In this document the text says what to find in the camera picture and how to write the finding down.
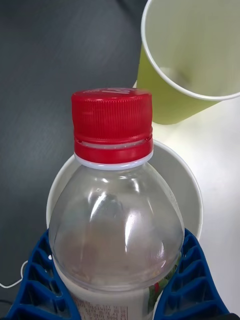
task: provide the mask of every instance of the plastic bottle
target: plastic bottle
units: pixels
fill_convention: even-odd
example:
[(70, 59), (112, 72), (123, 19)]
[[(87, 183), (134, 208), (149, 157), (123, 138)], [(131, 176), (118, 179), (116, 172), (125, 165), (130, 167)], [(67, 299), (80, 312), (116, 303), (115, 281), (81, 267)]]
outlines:
[(53, 210), (55, 267), (82, 320), (146, 320), (174, 267), (184, 225), (153, 155), (152, 96), (107, 88), (72, 95), (81, 166)]

